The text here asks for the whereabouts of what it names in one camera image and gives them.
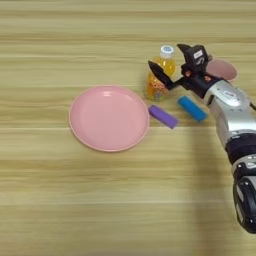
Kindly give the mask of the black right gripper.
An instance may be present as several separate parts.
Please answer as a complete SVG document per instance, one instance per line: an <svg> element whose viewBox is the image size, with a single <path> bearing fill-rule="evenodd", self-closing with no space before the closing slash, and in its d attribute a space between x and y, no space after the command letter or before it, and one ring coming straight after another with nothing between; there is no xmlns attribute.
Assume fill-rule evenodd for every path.
<svg viewBox="0 0 256 256"><path fill-rule="evenodd" d="M188 55L191 53L191 46L187 44L178 44L177 47L183 53ZM181 67L182 77L175 82L172 82L170 77L163 71L163 69L155 62L148 62L149 68L154 76L164 84L164 86L172 90L177 86L182 86L186 90L192 91L199 98L203 99L207 91L217 82L221 81L221 78L210 75L207 72L199 71L194 72L186 65Z"/></svg>

